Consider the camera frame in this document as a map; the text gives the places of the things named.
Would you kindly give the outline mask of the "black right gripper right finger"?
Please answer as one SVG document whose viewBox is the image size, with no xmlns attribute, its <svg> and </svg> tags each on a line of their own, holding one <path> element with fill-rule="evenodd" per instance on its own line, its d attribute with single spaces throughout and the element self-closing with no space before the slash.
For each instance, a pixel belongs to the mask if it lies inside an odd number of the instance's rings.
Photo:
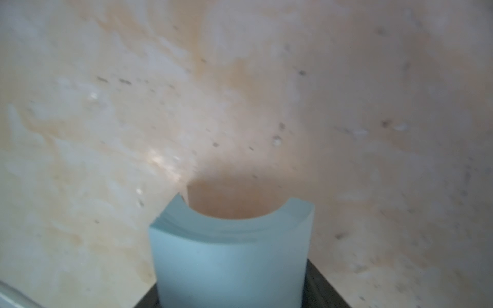
<svg viewBox="0 0 493 308">
<path fill-rule="evenodd" d="M 309 259 L 306 265 L 302 308 L 350 308 Z"/>
</svg>

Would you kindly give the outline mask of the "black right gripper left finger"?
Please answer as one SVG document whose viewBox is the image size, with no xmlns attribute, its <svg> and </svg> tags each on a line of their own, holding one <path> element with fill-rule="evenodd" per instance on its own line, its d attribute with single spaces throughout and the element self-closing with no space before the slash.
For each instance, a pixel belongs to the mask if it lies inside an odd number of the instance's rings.
<svg viewBox="0 0 493 308">
<path fill-rule="evenodd" d="M 134 308 L 161 308 L 156 284 L 148 290 Z"/>
</svg>

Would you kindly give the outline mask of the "blue sticky note pad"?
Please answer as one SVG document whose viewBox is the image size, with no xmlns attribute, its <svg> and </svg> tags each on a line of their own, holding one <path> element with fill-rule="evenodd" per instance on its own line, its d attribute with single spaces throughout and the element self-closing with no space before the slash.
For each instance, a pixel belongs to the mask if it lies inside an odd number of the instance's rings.
<svg viewBox="0 0 493 308">
<path fill-rule="evenodd" d="M 290 198 L 257 218 L 213 218 L 175 196 L 149 228 L 160 304 L 300 307 L 314 213 Z"/>
</svg>

